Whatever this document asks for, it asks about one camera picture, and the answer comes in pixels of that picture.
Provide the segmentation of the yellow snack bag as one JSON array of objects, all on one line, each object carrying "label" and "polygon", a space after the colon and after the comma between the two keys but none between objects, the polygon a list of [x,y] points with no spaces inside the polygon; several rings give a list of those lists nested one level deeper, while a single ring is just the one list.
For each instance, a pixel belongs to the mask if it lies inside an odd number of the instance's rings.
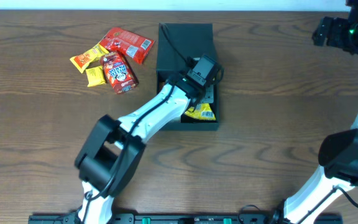
[{"label": "yellow snack bag", "polygon": [[190,107],[185,111],[185,115],[201,121],[216,121],[216,116],[209,103],[200,103],[195,107]]}]

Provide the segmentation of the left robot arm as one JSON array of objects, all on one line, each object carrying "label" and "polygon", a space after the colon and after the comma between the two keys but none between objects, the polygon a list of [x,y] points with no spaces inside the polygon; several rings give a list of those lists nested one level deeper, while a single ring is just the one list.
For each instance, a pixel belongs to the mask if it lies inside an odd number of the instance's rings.
[{"label": "left robot arm", "polygon": [[100,118],[75,159],[84,198],[79,223],[109,223],[112,203],[134,176],[147,141],[179,118],[219,83],[211,75],[172,75],[160,92],[138,110],[113,119]]}]

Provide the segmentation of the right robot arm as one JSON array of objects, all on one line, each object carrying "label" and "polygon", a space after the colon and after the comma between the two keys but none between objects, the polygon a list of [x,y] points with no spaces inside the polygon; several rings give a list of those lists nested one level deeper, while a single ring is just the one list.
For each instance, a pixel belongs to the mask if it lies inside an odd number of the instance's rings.
[{"label": "right robot arm", "polygon": [[[317,46],[327,45],[358,55],[358,0],[348,0],[346,5],[351,9],[348,18],[322,18],[312,40]],[[348,194],[358,187],[358,114],[349,130],[324,139],[318,163],[306,184],[279,205],[271,223],[336,223],[337,218],[320,218],[320,214],[342,195],[358,208]]]}]

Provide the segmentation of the black gift box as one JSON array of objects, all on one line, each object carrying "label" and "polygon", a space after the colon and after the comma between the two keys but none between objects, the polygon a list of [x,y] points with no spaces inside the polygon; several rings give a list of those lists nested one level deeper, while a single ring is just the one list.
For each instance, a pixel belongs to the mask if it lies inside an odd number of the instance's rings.
[{"label": "black gift box", "polygon": [[[217,59],[212,24],[162,24],[158,32],[157,91],[162,89],[165,80],[171,74],[186,68],[185,59],[199,58],[203,54],[213,60]],[[208,88],[202,102],[209,103],[211,111],[206,115],[215,115],[215,120],[194,119],[184,114],[167,123],[162,129],[164,131],[216,131],[219,128],[219,86]]]}]

